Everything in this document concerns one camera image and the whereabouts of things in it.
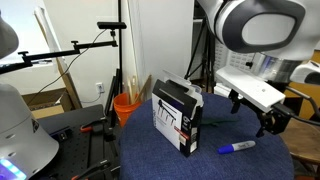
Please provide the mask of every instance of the table surface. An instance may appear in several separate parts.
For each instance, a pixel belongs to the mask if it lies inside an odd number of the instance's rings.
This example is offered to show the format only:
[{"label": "table surface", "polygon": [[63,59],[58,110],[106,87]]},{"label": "table surface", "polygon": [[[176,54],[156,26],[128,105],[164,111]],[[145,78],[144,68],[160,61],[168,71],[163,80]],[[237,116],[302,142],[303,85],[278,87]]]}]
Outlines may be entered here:
[{"label": "table surface", "polygon": [[[105,145],[102,135],[80,132],[81,125],[98,120],[101,117],[103,117],[103,107],[102,105],[95,105],[39,119],[39,123],[49,134],[66,126],[69,126],[73,133],[68,140],[60,143],[60,148],[62,149],[60,149],[55,159],[32,179],[41,179],[42,177],[54,173],[58,175],[58,180],[71,179],[73,176],[82,173],[90,165],[93,165],[105,158],[111,160],[111,157],[105,157]],[[86,138],[89,142],[80,144],[81,139],[83,138]],[[71,148],[75,149],[75,151],[71,152],[72,155],[68,155]],[[78,156],[79,152],[83,150],[86,152]],[[104,179],[104,175],[97,174],[90,179],[101,180]]]},{"label": "table surface", "polygon": [[[203,119],[236,120],[219,126],[201,125],[198,149],[183,156],[154,126],[151,100],[128,119],[120,137],[122,179],[293,179],[290,153],[279,136],[255,134],[255,113],[241,106],[230,114],[229,99],[203,93]],[[256,146],[219,155],[223,145],[254,140]]]},{"label": "table surface", "polygon": [[281,137],[294,158],[312,164],[320,164],[319,127],[291,120]]}]

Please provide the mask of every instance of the wooden stick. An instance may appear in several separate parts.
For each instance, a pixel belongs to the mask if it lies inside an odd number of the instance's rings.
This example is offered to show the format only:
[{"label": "wooden stick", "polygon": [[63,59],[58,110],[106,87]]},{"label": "wooden stick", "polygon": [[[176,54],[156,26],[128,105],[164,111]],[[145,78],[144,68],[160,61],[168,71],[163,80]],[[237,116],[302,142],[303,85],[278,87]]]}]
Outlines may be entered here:
[{"label": "wooden stick", "polygon": [[127,77],[127,83],[128,83],[128,96],[129,96],[129,104],[132,104],[134,102],[134,95],[132,94],[132,86],[131,86],[131,80],[129,77]]},{"label": "wooden stick", "polygon": [[132,86],[132,95],[133,95],[133,101],[132,101],[132,102],[134,102],[134,99],[136,98],[136,94],[138,93],[138,92],[137,92],[138,83],[137,83],[137,78],[136,78],[136,76],[133,76],[133,77],[132,77],[132,84],[131,84],[131,86]]},{"label": "wooden stick", "polygon": [[150,81],[151,81],[151,75],[149,75],[147,80],[144,82],[139,95],[136,97],[136,99],[133,101],[133,103],[136,103],[141,98],[142,94],[144,93],[144,91],[147,87],[147,84],[149,84]]}]

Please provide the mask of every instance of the blue marker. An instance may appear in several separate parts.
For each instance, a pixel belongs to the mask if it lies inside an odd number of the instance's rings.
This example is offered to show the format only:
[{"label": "blue marker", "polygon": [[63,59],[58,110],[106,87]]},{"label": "blue marker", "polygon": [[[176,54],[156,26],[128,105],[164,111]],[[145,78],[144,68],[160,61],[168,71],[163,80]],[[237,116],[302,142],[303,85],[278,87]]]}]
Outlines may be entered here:
[{"label": "blue marker", "polygon": [[229,144],[226,146],[222,146],[218,149],[219,154],[228,154],[232,153],[234,151],[239,151],[242,149],[247,149],[255,146],[256,143],[254,141],[245,141],[245,142],[240,142],[236,144]]}]

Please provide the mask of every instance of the marker cap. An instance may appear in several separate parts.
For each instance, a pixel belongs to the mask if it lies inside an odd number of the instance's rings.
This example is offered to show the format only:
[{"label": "marker cap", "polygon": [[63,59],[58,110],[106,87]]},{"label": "marker cap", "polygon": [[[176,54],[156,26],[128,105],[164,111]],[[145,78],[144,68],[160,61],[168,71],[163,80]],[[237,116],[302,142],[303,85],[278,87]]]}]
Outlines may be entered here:
[{"label": "marker cap", "polygon": [[228,154],[228,153],[232,153],[232,152],[234,152],[234,148],[231,144],[227,145],[227,146],[222,146],[218,149],[219,154]]}]

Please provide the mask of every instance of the blue table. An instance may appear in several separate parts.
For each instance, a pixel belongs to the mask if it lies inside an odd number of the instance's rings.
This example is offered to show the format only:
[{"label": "blue table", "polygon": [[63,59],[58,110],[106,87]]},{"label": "blue table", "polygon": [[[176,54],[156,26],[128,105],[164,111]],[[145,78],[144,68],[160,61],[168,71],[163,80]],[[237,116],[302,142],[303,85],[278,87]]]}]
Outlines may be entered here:
[{"label": "blue table", "polygon": [[[122,179],[294,179],[291,156],[282,139],[260,128],[255,113],[241,106],[230,114],[229,99],[203,93],[203,118],[237,120],[217,127],[202,125],[199,148],[183,156],[154,126],[151,100],[142,104],[127,121],[120,137]],[[219,155],[223,145],[254,140],[256,146]]]}]

